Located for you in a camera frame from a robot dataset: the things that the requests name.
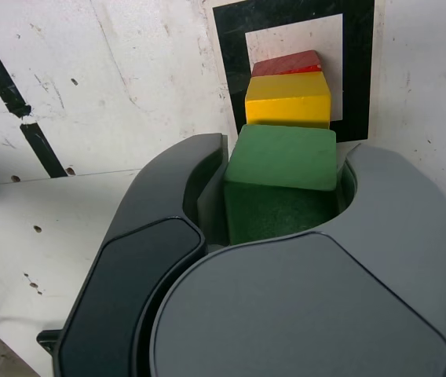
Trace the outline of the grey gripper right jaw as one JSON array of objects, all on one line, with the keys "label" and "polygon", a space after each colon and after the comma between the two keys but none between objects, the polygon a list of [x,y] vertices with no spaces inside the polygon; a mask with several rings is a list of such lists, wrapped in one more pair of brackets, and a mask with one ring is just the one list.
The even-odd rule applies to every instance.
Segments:
[{"label": "grey gripper right jaw", "polygon": [[208,254],[175,282],[154,376],[446,376],[446,197],[396,152],[359,145],[354,197],[294,235]]}]

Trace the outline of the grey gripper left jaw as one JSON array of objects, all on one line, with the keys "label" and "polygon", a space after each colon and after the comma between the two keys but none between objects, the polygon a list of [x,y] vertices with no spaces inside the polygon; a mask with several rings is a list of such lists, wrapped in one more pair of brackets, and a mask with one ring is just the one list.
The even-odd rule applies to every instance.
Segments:
[{"label": "grey gripper left jaw", "polygon": [[221,134],[189,137],[132,180],[53,351],[57,376],[148,376],[155,315],[207,253],[197,202],[228,159]]}]

